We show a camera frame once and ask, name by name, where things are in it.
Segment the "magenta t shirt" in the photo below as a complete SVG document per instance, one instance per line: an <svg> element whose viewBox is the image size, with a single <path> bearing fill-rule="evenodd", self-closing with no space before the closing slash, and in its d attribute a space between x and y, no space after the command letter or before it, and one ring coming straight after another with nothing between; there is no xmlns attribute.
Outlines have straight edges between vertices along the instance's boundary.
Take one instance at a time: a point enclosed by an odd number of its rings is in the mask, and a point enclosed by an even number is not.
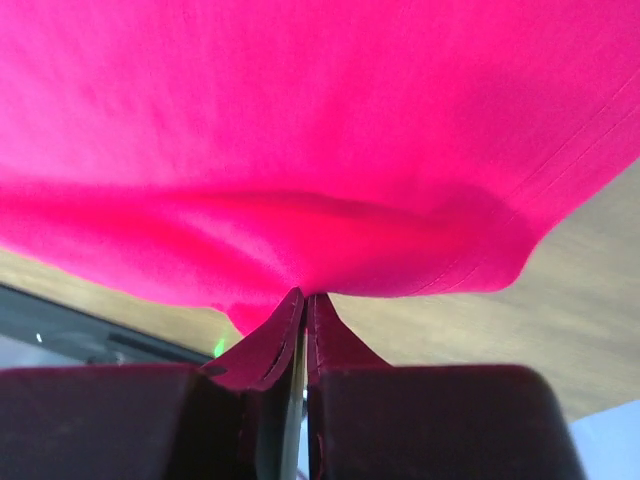
<svg viewBox="0 0 640 480"><path fill-rule="evenodd" d="M635 1L5 1L1 244L213 307L489 292L639 155Z"/></svg>

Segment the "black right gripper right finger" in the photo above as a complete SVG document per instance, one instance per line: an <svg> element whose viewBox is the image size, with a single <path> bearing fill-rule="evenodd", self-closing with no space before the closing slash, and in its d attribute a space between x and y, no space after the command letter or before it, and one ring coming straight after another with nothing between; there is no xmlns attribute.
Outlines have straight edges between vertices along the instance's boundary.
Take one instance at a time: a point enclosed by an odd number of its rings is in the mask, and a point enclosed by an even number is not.
<svg viewBox="0 0 640 480"><path fill-rule="evenodd" d="M306 304L315 479L581 479L547 381L519 365L394 367L339 318Z"/></svg>

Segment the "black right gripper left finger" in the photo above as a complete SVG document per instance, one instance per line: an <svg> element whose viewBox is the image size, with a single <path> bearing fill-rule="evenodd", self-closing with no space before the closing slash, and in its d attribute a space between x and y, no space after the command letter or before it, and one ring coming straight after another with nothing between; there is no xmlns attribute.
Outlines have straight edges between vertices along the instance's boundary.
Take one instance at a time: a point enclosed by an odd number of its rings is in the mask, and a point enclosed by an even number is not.
<svg viewBox="0 0 640 480"><path fill-rule="evenodd" d="M189 363L1 367L5 479L292 479L305 300Z"/></svg>

